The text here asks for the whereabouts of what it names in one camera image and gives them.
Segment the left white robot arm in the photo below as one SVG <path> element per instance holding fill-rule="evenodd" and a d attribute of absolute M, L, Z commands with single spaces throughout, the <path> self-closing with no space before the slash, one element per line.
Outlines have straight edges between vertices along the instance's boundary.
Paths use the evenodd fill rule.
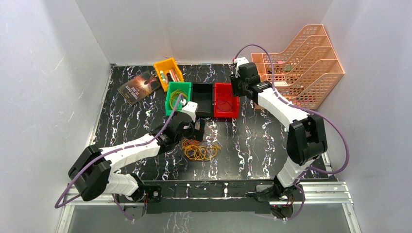
<path fill-rule="evenodd" d="M 137 174 L 118 174 L 117 170 L 172 151 L 183 139 L 201 142 L 205 126 L 204 118 L 196 120 L 175 112 L 164 124 L 133 141 L 108 148 L 86 147 L 68 176 L 84 201 L 102 194 L 123 195 L 133 202 L 158 201 L 160 196 L 154 193 L 161 193 L 159 186 L 145 184 Z"/>

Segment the black plastic bin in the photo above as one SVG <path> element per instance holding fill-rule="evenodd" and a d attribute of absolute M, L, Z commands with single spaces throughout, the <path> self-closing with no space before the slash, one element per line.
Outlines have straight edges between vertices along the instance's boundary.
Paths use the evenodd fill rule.
<path fill-rule="evenodd" d="M 197 103 L 197 117 L 213 117 L 214 84 L 192 83 L 191 101 Z"/>

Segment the green plastic bin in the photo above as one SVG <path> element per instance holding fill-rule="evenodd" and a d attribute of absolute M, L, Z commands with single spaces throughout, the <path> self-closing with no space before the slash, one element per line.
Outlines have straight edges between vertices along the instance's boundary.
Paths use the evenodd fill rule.
<path fill-rule="evenodd" d="M 180 111 L 183 107 L 183 102 L 189 102 L 192 100 L 192 83 L 191 82 L 171 82 L 169 83 L 166 100 L 165 100 L 165 115 L 169 116 L 178 100 L 179 95 L 180 102 L 177 105 L 176 110 Z"/>

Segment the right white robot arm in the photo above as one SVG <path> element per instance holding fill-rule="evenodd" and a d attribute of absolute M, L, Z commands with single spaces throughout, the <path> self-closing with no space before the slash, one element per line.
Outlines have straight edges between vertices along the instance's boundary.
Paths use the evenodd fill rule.
<path fill-rule="evenodd" d="M 298 109 L 269 81 L 262 81 L 255 63 L 234 59 L 235 73 L 230 76 L 233 94 L 246 96 L 272 114 L 287 130 L 287 160 L 274 177 L 273 186 L 250 193 L 255 199 L 267 196 L 286 201 L 296 190 L 299 178 L 327 150 L 324 120 Z"/>

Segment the red plastic bin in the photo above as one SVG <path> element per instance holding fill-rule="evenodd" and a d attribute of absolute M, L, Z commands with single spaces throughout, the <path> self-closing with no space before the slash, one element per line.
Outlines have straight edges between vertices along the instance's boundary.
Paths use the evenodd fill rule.
<path fill-rule="evenodd" d="M 214 83 L 214 112 L 216 118 L 238 118 L 239 97 L 233 94 L 231 83 Z"/>

